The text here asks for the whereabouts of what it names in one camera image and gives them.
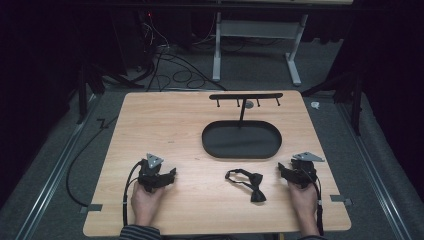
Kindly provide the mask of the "white metal desk frame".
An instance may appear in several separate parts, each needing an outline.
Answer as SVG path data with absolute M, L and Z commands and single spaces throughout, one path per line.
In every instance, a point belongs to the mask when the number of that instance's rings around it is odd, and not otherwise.
M 308 15 L 304 14 L 294 22 L 269 22 L 253 20 L 226 20 L 221 18 L 221 13 L 216 14 L 215 22 L 215 50 L 213 58 L 212 80 L 219 82 L 221 79 L 221 38 L 222 37 L 247 37 L 267 39 L 287 39 L 293 42 L 290 52 L 285 54 L 285 61 L 294 86 L 300 86 L 300 79 L 295 56 L 303 36 Z

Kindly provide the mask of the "grey tape piece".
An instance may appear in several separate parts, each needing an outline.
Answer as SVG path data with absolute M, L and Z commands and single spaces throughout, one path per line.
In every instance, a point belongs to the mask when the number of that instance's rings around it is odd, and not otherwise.
M 103 207 L 103 204 L 90 204 L 88 206 L 82 206 L 80 208 L 79 213 L 85 214 L 85 213 L 88 213 L 90 211 L 91 212 L 92 211 L 94 211 L 94 212 L 100 212 L 102 210 L 102 207 Z
M 332 202 L 340 202 L 345 206 L 351 206 L 353 204 L 350 198 L 345 198 L 343 195 L 330 195 L 330 199 Z

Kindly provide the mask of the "black metal stand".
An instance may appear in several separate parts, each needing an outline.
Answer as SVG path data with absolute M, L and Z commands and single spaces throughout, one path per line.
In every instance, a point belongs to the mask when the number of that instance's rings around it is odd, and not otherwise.
M 103 95 L 105 92 L 105 86 L 103 85 L 102 78 L 104 76 L 110 77 L 112 80 L 117 81 L 129 88 L 143 89 L 143 85 L 131 82 L 124 77 L 111 73 L 106 69 L 90 63 L 83 63 L 78 72 L 78 100 L 79 100 L 79 120 L 78 124 L 81 124 L 88 117 L 88 99 L 87 99 L 87 87 L 90 87 L 91 91 L 95 95 Z
M 360 135 L 359 120 L 361 113 L 363 72 L 351 70 L 330 77 L 326 81 L 301 92 L 303 97 L 309 97 L 320 91 L 334 90 L 335 103 L 351 102 L 350 123 L 356 135 Z

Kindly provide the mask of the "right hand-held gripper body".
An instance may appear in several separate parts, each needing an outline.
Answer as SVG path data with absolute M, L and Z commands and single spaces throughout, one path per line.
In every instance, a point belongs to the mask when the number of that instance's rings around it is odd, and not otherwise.
M 324 159 L 310 152 L 294 154 L 291 159 L 292 169 L 295 171 L 295 183 L 306 188 L 318 179 L 315 162 L 324 162 Z

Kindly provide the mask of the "person's right hand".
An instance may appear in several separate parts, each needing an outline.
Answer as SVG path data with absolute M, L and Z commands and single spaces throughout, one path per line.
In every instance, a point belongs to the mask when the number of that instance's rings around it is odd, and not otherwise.
M 300 188 L 296 184 L 289 182 L 289 191 L 292 205 L 298 219 L 315 218 L 317 210 L 317 193 L 313 184 L 306 188 Z

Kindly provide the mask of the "metal floor rail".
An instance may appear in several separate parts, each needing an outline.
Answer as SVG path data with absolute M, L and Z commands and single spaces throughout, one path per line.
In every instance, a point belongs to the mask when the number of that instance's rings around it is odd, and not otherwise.
M 395 238 L 397 240 L 413 240 L 412 235 L 407 228 L 406 222 L 400 215 L 400 211 L 393 197 L 390 195 L 377 168 L 371 160 L 371 156 L 365 146 L 365 143 L 351 126 L 348 109 L 343 104 L 337 104 L 336 108 L 359 151 L 360 162 L 363 165 L 365 175 L 368 178 Z
M 74 128 L 72 134 L 62 149 L 56 164 L 54 165 L 54 168 L 43 185 L 35 203 L 33 204 L 31 211 L 27 215 L 18 234 L 16 235 L 15 240 L 31 240 L 35 230 L 39 225 L 39 222 L 41 221 L 51 199 L 56 192 L 56 189 L 59 186 L 61 179 L 65 174 L 65 169 L 70 164 L 71 154 L 74 151 L 78 140 L 80 139 L 83 129 L 85 128 L 88 119 L 96 109 L 100 99 L 100 95 L 92 94 L 90 96 L 86 116 L 84 116 Z

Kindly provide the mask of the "black bow tie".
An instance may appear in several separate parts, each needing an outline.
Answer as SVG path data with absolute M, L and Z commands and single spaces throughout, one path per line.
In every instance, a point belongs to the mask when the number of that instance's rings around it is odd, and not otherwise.
M 249 180 L 249 182 L 244 181 L 236 181 L 230 178 L 231 174 L 242 174 L 246 176 Z M 250 173 L 244 169 L 233 169 L 229 170 L 225 174 L 225 179 L 236 184 L 243 184 L 244 186 L 248 187 L 252 190 L 252 194 L 250 197 L 250 201 L 252 203 L 261 203 L 265 202 L 267 200 L 265 194 L 260 190 L 260 184 L 263 180 L 263 175 L 259 173 Z

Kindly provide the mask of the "black hook stand with tray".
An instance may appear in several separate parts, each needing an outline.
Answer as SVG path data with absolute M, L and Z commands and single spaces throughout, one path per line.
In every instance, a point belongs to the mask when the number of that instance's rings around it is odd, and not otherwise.
M 262 99 L 275 99 L 280 106 L 282 93 L 212 94 L 220 106 L 221 100 L 236 100 L 241 108 L 238 120 L 219 120 L 209 123 L 202 132 L 204 150 L 215 158 L 222 159 L 267 159 L 274 156 L 283 143 L 283 138 L 273 124 L 261 120 L 245 120 L 245 110 L 250 100 L 260 106 Z

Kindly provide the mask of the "person's left hand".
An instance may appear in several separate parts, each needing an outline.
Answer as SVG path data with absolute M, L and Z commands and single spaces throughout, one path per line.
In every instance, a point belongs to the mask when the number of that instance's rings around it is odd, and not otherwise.
M 136 182 L 133 186 L 131 206 L 134 212 L 134 223 L 139 226 L 150 226 L 159 208 L 164 188 L 158 188 L 150 193 Z

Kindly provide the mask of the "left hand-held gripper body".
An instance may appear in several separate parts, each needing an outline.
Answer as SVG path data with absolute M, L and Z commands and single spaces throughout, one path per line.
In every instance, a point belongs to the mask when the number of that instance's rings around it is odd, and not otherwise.
M 141 161 L 138 183 L 149 193 L 152 193 L 157 188 L 156 182 L 158 178 L 164 176 L 159 174 L 162 162 L 162 158 L 151 153 L 147 153 L 146 158 Z

